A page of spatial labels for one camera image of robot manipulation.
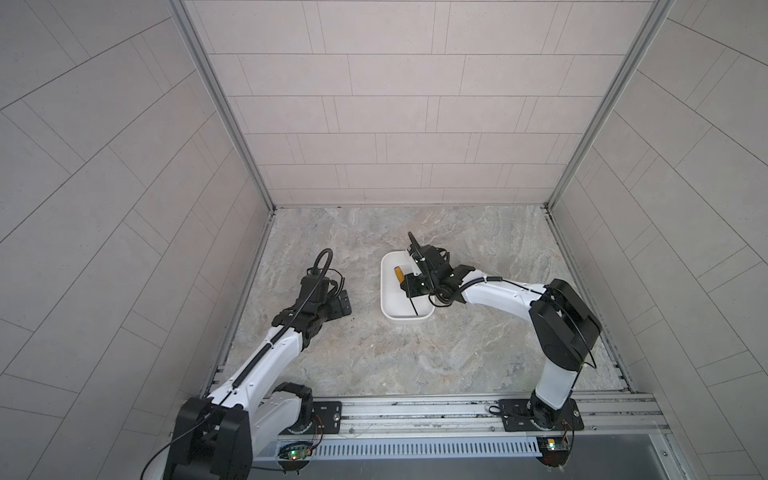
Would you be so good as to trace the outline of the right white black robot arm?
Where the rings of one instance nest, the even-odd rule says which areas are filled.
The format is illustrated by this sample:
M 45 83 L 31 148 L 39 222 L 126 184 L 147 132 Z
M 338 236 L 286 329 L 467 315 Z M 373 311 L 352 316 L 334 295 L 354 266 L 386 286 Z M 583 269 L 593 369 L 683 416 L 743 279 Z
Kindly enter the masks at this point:
M 406 294 L 425 296 L 436 308 L 478 304 L 531 322 L 546 361 L 522 417 L 541 430 L 559 426 L 583 367 L 596 366 L 592 349 L 602 332 L 581 296 L 562 279 L 526 284 L 469 265 L 453 267 L 446 249 L 422 245 L 412 233 L 408 238 L 416 271 L 398 275 Z

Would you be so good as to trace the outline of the yellow handled screwdriver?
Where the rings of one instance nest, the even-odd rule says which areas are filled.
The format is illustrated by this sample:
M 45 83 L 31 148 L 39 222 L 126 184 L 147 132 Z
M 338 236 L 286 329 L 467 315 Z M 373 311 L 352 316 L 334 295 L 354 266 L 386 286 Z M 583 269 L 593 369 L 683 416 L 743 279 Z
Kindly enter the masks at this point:
M 413 281 L 416 279 L 415 275 L 412 272 L 405 273 L 400 266 L 397 266 L 394 268 L 394 273 L 400 284 L 400 288 L 405 292 L 406 298 L 408 299 L 411 305 L 414 315 L 418 316 L 419 312 L 413 301 L 413 295 L 411 291 L 411 285 Z

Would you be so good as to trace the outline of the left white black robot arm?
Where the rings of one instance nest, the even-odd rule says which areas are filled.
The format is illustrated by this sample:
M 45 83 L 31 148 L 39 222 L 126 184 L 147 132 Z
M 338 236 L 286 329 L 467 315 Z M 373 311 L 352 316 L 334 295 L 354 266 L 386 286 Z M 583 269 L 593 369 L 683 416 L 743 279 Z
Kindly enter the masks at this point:
M 249 359 L 220 387 L 183 404 L 157 478 L 246 479 L 255 456 L 282 434 L 295 439 L 278 455 L 281 471 L 307 465 L 323 436 L 339 432 L 342 405 L 317 402 L 310 387 L 278 378 L 325 322 L 351 312 L 343 276 L 309 269 L 299 298 Z

